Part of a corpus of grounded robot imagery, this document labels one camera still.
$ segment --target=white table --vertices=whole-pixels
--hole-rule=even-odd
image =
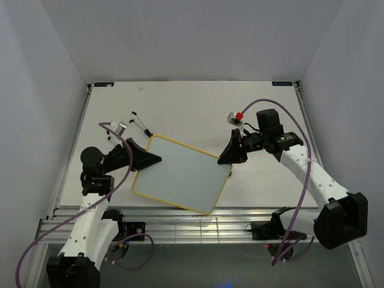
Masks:
[[[94,87],[78,135],[59,205],[80,206],[82,187],[81,152],[89,146],[108,153],[113,145],[99,122],[120,121],[136,111],[154,134],[220,155],[229,142],[234,126],[227,123],[229,112],[241,111],[258,98],[269,98],[284,105],[305,131],[305,121],[293,86],[272,86],[271,82],[115,82],[113,87]],[[257,126],[256,112],[274,108],[286,132],[300,132],[290,118],[272,103],[257,103],[245,114],[245,122]],[[132,137],[145,148],[147,136],[129,125],[123,136]],[[118,183],[126,169],[112,172]],[[110,207],[169,207],[131,192],[134,173],[113,195]],[[233,175],[217,202],[217,208],[277,208],[295,206],[302,184],[272,155],[265,151],[248,155],[244,164],[233,166]],[[316,207],[307,193],[303,207]]]

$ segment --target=purple cable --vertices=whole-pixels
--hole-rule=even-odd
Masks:
[[[125,242],[125,241],[128,241],[128,240],[130,240],[130,239],[132,239],[132,238],[138,237],[138,236],[144,236],[144,237],[149,238],[149,240],[151,241],[151,244],[152,244],[152,245],[151,245],[151,252],[149,253],[148,258],[145,260],[144,263],[142,263],[142,264],[141,264],[140,266],[138,266],[138,267],[131,268],[131,267],[127,267],[127,266],[125,266],[124,264],[121,264],[121,263],[119,263],[119,262],[116,262],[116,261],[114,261],[114,260],[111,259],[111,258],[107,258],[107,260],[108,260],[108,261],[111,261],[112,264],[114,264],[114,265],[118,265],[118,266],[120,266],[120,267],[122,267],[122,268],[124,268],[125,270],[128,270],[128,271],[136,271],[136,270],[139,270],[139,269],[143,268],[143,267],[150,261],[152,255],[153,255],[153,253],[154,253],[154,250],[155,250],[154,240],[153,240],[152,237],[149,236],[148,234],[141,233],[141,234],[134,234],[134,235],[128,236],[128,237],[124,238],[123,240],[120,240],[118,243],[111,245],[108,249],[112,249],[113,247],[116,247],[116,246],[120,245],[121,243],[123,243],[123,242]]]
[[[279,102],[276,102],[274,100],[271,100],[271,99],[258,99],[258,100],[255,100],[253,102],[251,102],[241,113],[244,114],[253,104],[257,103],[257,102],[270,102],[270,103],[274,103],[276,104],[277,106],[279,106],[280,108],[282,108],[287,114],[288,116],[292,119],[292,121],[295,123],[295,125],[297,126],[297,128],[299,129],[300,133],[302,134],[303,138],[304,138],[304,141],[305,141],[305,144],[307,146],[307,149],[308,149],[308,158],[311,160],[312,158],[312,151],[311,151],[311,145],[310,145],[310,142],[307,138],[307,136],[305,135],[303,129],[301,128],[300,124],[297,122],[297,120],[295,119],[295,117],[293,117],[293,115],[283,106],[281,105]],[[307,174],[305,175],[305,180],[304,180],[304,185],[303,185],[303,188],[302,188],[302,192],[301,192],[301,195],[300,195],[300,199],[299,199],[299,202],[296,206],[296,209],[293,213],[293,216],[292,216],[292,219],[288,225],[288,228],[286,230],[286,233],[284,234],[284,237],[283,237],[283,240],[281,241],[281,244],[276,252],[276,255],[272,261],[272,266],[274,266],[283,256],[285,253],[287,253],[291,248],[293,248],[299,241],[300,241],[300,238],[298,240],[296,240],[291,246],[289,246],[283,253],[282,253],[282,250],[284,248],[284,244],[285,242],[287,241],[288,239],[288,236],[291,232],[291,229],[292,229],[292,226],[293,224],[295,223],[295,220],[296,220],[296,217],[298,216],[299,214],[299,211],[300,211],[300,207],[301,207],[301,204],[304,200],[304,196],[305,196],[305,192],[307,192],[307,187],[308,187],[308,183],[309,183],[309,180],[310,180],[310,174],[311,174],[311,161],[308,162],[307,164]],[[300,256],[297,256],[296,259],[300,258],[301,256],[303,256],[307,251],[308,249],[305,249],[303,251],[303,253],[300,255]]]
[[[111,190],[110,193],[108,193],[107,195],[105,195],[103,198],[101,198],[99,201],[93,203],[91,206],[87,207],[87,210],[90,210],[92,209],[93,207],[97,206],[98,204],[100,204],[102,201],[106,200],[108,197],[110,197],[123,183],[124,181],[126,180],[126,178],[128,177],[130,171],[131,171],[131,168],[132,168],[132,163],[133,163],[133,155],[132,155],[132,150],[130,148],[130,146],[128,145],[128,143],[119,135],[117,134],[116,132],[114,132],[113,130],[111,130],[110,128],[106,127],[105,125],[110,125],[110,122],[101,122],[99,123],[99,126],[101,128],[104,128],[105,130],[107,130],[109,133],[111,133],[112,135],[116,136],[122,143],[123,143],[123,146],[128,150],[128,153],[130,155],[130,163],[129,163],[129,166],[128,166],[128,170],[126,172],[126,174],[124,175],[124,177],[121,179],[120,183],[118,185],[116,185],[116,187],[114,189]],[[19,259],[19,262],[17,263],[17,266],[16,266],[16,273],[15,273],[15,280],[16,280],[16,286],[17,288],[22,288],[22,285],[20,283],[20,268],[22,266],[22,263],[23,263],[23,260],[25,258],[25,256],[27,255],[27,253],[30,251],[30,249],[35,245],[37,244],[40,240],[42,240],[45,236],[47,236],[49,233],[55,231],[56,229],[60,228],[61,226],[67,224],[68,222],[72,221],[72,220],[75,220],[77,217],[83,215],[84,213],[86,213],[86,210],[82,210],[80,211],[79,213],[77,213],[76,215],[68,218],[67,220],[61,222],[60,224],[56,225],[55,227],[49,229],[48,231],[44,232],[43,234],[41,234],[35,241],[33,241],[32,243],[29,244],[29,246],[25,249],[25,251],[23,252],[23,254],[21,255],[20,259]]]
[[[300,255],[297,255],[293,258],[287,259],[286,261],[288,261],[288,262],[289,261],[295,261],[295,260],[298,260],[299,258],[301,258],[311,248],[313,241],[314,241],[314,237],[312,237],[311,241],[309,242],[309,244],[306,246],[306,248],[304,249],[304,251]]]

